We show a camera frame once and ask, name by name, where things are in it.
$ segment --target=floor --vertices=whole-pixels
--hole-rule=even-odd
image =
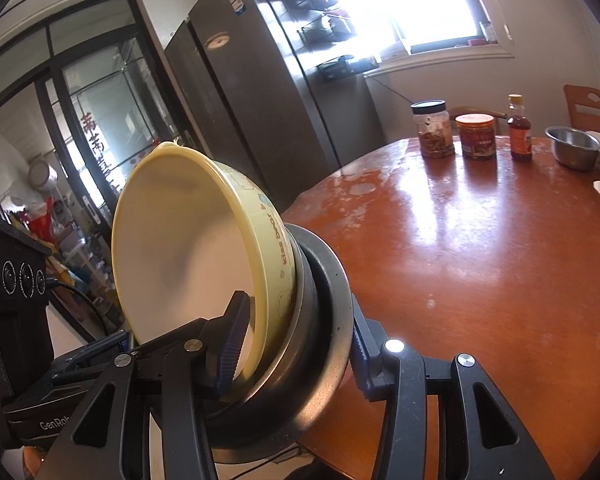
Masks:
[[[162,439],[160,438],[160,428],[153,418],[149,426],[149,440],[151,478],[152,480],[164,480]],[[293,445],[289,448],[288,453],[271,462],[263,459],[247,464],[216,464],[216,470],[218,471],[218,480],[235,480],[238,477],[241,480],[283,480],[291,472],[310,464],[313,460],[312,454]]]

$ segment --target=glass jar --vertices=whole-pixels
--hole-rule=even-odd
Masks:
[[[474,160],[496,156],[495,119],[487,114],[468,114],[456,118],[462,154]]]
[[[451,134],[451,122],[444,101],[416,103],[411,105],[411,111],[418,127],[422,156],[440,158],[456,152]]]

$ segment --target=chair back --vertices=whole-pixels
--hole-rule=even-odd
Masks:
[[[564,96],[567,99],[571,126],[585,132],[600,132],[600,114],[595,112],[600,110],[600,90],[588,86],[565,85]]]

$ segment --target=refrigerator door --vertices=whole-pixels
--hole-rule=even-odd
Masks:
[[[221,89],[216,86],[213,74],[205,65],[206,60],[200,55],[195,39],[190,25],[182,23],[167,45],[165,54],[209,147],[207,155],[245,174],[266,191],[253,153]]]
[[[280,210],[340,165],[267,0],[199,0],[190,22]]]
[[[305,72],[341,165],[346,166],[386,144],[362,74],[325,83],[315,67]]]

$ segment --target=black lid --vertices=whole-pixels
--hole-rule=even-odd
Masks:
[[[414,115],[437,114],[446,110],[444,101],[423,101],[411,105],[411,111]]]

